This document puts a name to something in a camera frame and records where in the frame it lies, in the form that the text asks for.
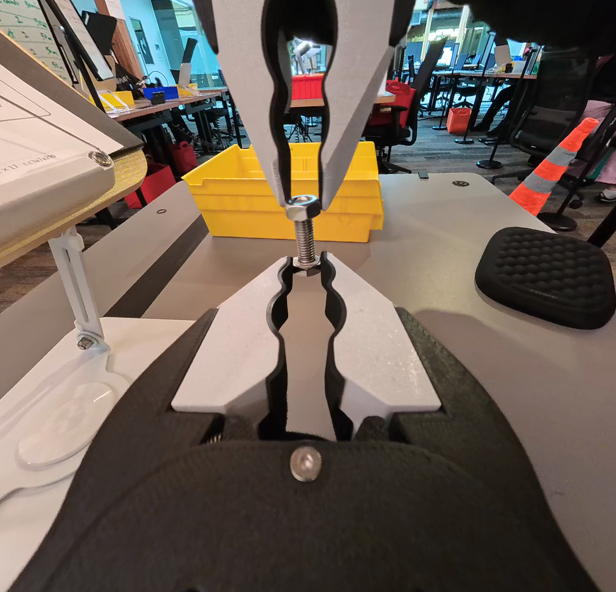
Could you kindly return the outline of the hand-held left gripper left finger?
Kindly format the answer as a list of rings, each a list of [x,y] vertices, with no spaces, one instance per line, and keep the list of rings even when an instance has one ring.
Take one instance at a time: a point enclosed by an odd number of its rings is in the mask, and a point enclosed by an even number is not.
[[[288,372],[281,326],[293,260],[283,257],[220,304],[171,406],[248,419],[260,437],[282,437]]]

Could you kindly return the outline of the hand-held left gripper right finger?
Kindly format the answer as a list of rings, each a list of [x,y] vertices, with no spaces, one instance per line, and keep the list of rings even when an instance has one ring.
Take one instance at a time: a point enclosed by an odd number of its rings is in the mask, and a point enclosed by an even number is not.
[[[336,439],[370,417],[425,413],[442,403],[393,302],[329,252],[320,257],[329,338],[325,396]]]

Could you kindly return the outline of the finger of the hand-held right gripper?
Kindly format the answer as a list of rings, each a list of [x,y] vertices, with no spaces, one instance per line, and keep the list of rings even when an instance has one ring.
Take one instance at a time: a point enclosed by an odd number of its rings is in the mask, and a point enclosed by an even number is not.
[[[325,110],[319,197],[327,211],[341,187],[394,53],[395,0],[327,0],[335,43],[322,84]]]
[[[283,127],[290,80],[284,1],[211,0],[220,67],[281,206],[291,196],[291,158]]]

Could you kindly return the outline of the steel hex bolt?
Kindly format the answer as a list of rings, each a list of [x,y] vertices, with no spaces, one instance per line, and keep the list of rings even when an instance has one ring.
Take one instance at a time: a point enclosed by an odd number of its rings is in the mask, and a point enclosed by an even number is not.
[[[285,211],[295,227],[297,257],[301,262],[315,260],[313,220],[321,212],[318,197],[306,194],[294,196],[287,201]]]

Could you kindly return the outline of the red office chair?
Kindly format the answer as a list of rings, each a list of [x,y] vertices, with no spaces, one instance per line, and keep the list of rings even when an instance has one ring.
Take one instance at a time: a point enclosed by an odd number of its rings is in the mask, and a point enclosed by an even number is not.
[[[390,80],[386,81],[386,91],[394,96],[394,101],[373,106],[362,137],[374,143],[379,174],[411,174],[410,169],[393,164],[390,155],[393,147],[411,147],[416,141],[416,90],[407,83]]]

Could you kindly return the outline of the red plastic bin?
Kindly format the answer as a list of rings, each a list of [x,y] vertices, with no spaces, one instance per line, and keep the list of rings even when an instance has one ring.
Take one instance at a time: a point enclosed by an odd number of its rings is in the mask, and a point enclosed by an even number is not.
[[[292,77],[291,100],[321,100],[323,99],[323,73],[297,74]]]

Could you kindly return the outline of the wooden column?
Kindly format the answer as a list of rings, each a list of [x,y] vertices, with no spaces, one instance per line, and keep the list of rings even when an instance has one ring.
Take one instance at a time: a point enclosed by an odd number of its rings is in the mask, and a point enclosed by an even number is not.
[[[97,11],[109,15],[104,0],[94,0]],[[142,78],[142,68],[133,46],[126,20],[118,20],[113,36],[113,51],[122,66],[137,78]]]

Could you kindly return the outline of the wooden office desk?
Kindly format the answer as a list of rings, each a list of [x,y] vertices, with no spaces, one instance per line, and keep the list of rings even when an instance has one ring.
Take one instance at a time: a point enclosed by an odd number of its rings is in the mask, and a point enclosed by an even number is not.
[[[215,150],[217,143],[206,111],[214,109],[219,102],[228,103],[227,87],[199,90],[197,95],[183,95],[159,104],[141,100],[133,106],[112,108],[107,115],[143,139],[144,150],[153,161],[173,165],[169,149],[174,138],[171,131],[174,120],[172,111],[177,111],[176,115],[182,117],[186,124],[195,126],[197,154],[209,154]]]

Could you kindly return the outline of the black flat panel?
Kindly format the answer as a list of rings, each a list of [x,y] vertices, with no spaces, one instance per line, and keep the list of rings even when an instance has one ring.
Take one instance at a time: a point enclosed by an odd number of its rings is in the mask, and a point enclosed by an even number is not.
[[[103,56],[112,53],[118,19],[98,12],[82,11],[81,19]]]

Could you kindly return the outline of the red jerry can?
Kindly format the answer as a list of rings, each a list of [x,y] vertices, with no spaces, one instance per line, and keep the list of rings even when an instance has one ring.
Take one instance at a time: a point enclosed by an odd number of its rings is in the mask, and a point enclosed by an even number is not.
[[[197,157],[192,145],[187,141],[181,141],[169,146],[175,167],[181,176],[193,171],[198,167]]]

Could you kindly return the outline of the black display stand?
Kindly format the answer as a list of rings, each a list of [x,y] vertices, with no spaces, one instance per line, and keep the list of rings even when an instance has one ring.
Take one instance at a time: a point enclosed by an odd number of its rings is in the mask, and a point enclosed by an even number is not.
[[[86,81],[94,104],[101,111],[104,111],[105,108],[98,95],[93,78],[99,82],[114,78],[110,65],[98,49],[71,0],[44,1],[64,29],[68,46],[72,51],[77,68]]]

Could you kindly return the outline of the yellow plastic bin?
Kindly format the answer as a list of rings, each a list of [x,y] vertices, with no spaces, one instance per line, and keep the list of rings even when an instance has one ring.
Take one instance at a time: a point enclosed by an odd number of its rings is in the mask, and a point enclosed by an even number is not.
[[[183,176],[212,236],[292,240],[293,223],[278,205],[253,147],[233,145]],[[369,241],[384,208],[373,142],[358,142],[329,209],[316,218],[319,242]]]

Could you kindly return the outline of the red fabric box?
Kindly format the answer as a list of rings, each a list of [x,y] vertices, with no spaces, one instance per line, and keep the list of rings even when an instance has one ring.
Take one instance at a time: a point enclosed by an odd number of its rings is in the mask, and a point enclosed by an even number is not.
[[[175,177],[170,166],[159,163],[149,163],[147,175],[139,191],[143,194],[146,204],[149,204],[158,198],[158,196],[174,187],[175,183]]]

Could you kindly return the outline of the wooden stand board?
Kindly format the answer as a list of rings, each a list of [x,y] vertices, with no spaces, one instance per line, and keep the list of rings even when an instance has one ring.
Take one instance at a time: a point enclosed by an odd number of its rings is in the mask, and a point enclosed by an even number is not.
[[[147,172],[147,160],[142,151],[134,151],[127,155],[114,157],[113,162],[115,184],[108,192],[73,214],[62,217],[41,230],[1,246],[1,267],[27,254],[49,239],[58,237],[65,230],[94,216],[97,212],[136,191],[142,185]]]

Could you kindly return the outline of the black mesh office chair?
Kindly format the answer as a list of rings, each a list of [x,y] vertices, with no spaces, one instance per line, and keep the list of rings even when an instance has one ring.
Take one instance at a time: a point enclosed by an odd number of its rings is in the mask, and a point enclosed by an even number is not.
[[[509,145],[528,154],[527,167],[493,176],[496,180],[531,172],[577,126],[596,73],[598,55],[590,47],[545,47],[534,91],[514,123]]]

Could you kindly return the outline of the whiteboard with green writing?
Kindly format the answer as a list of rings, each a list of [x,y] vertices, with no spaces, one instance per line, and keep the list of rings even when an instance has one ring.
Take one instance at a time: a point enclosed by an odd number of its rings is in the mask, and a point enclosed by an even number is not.
[[[1,31],[73,86],[73,73],[66,66],[39,0],[1,0]]]

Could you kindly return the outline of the black textured rubber mat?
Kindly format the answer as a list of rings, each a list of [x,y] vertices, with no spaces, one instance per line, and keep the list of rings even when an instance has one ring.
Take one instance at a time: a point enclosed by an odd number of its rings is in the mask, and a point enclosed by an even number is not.
[[[568,328],[596,330],[615,315],[615,285],[603,250],[551,232],[497,231],[474,280],[492,301]]]

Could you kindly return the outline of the orange traffic cone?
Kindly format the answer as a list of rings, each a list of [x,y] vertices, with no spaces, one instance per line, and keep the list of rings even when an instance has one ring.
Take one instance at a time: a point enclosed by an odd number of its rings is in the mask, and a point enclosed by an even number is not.
[[[531,215],[538,217],[554,187],[575,159],[583,142],[599,121],[585,118],[540,162],[509,195]]]

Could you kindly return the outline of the black round stanchion base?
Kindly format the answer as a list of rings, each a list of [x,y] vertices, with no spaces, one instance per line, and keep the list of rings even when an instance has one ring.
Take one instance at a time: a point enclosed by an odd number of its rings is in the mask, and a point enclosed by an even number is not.
[[[564,213],[540,212],[536,218],[557,233],[573,232],[578,227],[576,220]]]

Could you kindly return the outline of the white sheet holder panel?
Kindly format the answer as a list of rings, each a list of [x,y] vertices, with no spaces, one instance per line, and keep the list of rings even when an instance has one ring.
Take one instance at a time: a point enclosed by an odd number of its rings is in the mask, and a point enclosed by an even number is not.
[[[88,206],[114,184],[113,160],[99,150],[43,155],[2,165],[1,248]]]

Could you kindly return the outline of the thick black pole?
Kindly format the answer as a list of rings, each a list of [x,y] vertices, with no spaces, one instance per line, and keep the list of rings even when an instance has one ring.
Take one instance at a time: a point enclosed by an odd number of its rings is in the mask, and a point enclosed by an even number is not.
[[[590,235],[587,240],[588,243],[598,248],[602,248],[605,243],[615,234],[615,213],[616,207],[614,206],[610,213],[606,215],[605,219],[597,226],[596,230]]]

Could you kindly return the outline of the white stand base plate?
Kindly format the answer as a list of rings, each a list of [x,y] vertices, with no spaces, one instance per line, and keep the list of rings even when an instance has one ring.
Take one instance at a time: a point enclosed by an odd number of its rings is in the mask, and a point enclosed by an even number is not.
[[[112,408],[191,321],[103,318],[76,328],[1,398],[1,499],[63,480]]]

